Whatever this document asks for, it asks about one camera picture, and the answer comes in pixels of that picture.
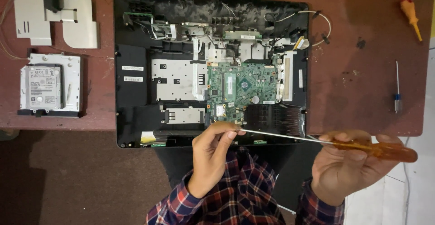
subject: green circuit board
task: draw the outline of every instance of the green circuit board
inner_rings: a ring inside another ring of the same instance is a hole
[[[241,124],[250,104],[275,104],[278,83],[276,59],[272,64],[207,63],[210,122]]]

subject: screwdriver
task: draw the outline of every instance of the screwdriver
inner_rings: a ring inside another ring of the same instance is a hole
[[[409,23],[414,27],[414,30],[416,31],[417,37],[419,41],[423,41],[421,39],[420,30],[418,29],[417,22],[418,19],[416,17],[416,7],[414,5],[414,2],[412,0],[401,0],[400,1],[400,8],[405,13],[405,15],[409,19]]]
[[[265,134],[265,135],[288,138],[288,139],[299,139],[299,140],[303,140],[303,141],[312,141],[312,142],[318,142],[318,143],[324,143],[324,144],[333,144],[334,147],[336,147],[337,149],[362,150],[362,151],[366,152],[367,155],[372,155],[372,156],[375,156],[375,157],[382,159],[382,160],[400,161],[400,162],[416,162],[418,159],[418,155],[417,155],[415,150],[413,150],[411,148],[407,148],[401,144],[390,144],[390,143],[383,143],[383,142],[380,142],[378,144],[372,144],[370,141],[367,141],[367,143],[360,143],[356,140],[352,140],[349,142],[343,142],[343,141],[339,141],[339,140],[335,140],[335,139],[333,142],[328,142],[328,141],[322,141],[322,140],[318,140],[318,139],[306,139],[306,138],[293,137],[293,136],[268,133],[268,132],[253,131],[253,130],[240,129],[240,131],[257,133],[257,134]]]
[[[397,73],[397,94],[394,96],[394,110],[396,114],[402,110],[402,96],[399,91],[399,64],[396,60],[396,73]]]

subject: shirt sleeve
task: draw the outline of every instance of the shirt sleeve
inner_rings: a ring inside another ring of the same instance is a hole
[[[189,221],[204,200],[187,191],[186,184],[190,177],[191,173],[188,173],[168,196],[148,212],[145,224],[184,224]]]
[[[340,206],[330,206],[321,201],[311,189],[309,179],[302,184],[303,193],[299,196],[296,212],[297,225],[342,225],[345,218],[345,202]]]

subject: wooden table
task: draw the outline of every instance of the wooden table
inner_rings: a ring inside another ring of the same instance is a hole
[[[331,43],[314,47],[309,60],[307,132],[361,128],[372,134],[388,132],[417,136],[422,133],[428,41],[433,0],[414,0],[424,39],[418,43],[399,9],[399,0],[288,0],[307,2],[322,10],[332,22]],[[0,0],[3,6],[7,0]],[[84,106],[80,119],[17,116],[19,69],[27,61],[12,61],[0,54],[0,128],[19,129],[115,129],[112,0],[93,0],[100,24],[100,49],[72,49],[62,38],[61,23],[54,23],[52,47],[39,53],[61,51],[83,54],[85,60]],[[310,33],[319,39],[326,23],[316,18]],[[16,38],[14,11],[3,26],[3,41],[25,57],[30,40]],[[395,59],[400,62],[403,112],[394,114]]]

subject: brown floor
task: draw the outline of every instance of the brown floor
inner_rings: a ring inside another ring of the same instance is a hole
[[[170,191],[155,153],[114,132],[22,131],[0,142],[0,166],[0,224],[137,225]]]

